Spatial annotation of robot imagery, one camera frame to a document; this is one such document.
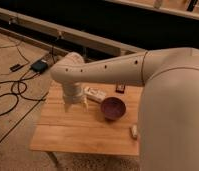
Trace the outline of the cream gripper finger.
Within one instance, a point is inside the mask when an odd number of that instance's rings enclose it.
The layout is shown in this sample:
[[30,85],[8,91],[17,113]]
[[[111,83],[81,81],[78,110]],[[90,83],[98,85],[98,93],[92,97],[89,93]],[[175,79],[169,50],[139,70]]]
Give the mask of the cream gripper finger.
[[86,97],[82,99],[82,106],[85,110],[88,110],[88,102]]
[[69,108],[70,108],[70,104],[64,103],[64,110],[65,110],[65,112],[68,112]]

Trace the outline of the cream white gripper body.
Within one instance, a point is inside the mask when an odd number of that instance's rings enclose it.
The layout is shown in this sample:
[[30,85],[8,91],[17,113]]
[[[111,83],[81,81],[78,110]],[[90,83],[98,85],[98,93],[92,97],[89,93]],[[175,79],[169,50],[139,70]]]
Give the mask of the cream white gripper body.
[[81,83],[64,83],[62,85],[63,99],[66,103],[80,103],[84,98]]

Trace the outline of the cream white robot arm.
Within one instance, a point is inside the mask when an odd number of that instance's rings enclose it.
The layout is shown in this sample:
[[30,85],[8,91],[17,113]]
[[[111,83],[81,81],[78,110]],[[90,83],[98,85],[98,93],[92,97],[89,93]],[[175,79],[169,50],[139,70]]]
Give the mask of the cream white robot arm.
[[63,98],[79,102],[81,84],[141,86],[141,171],[199,171],[199,49],[170,48],[86,63],[71,52],[51,68]]

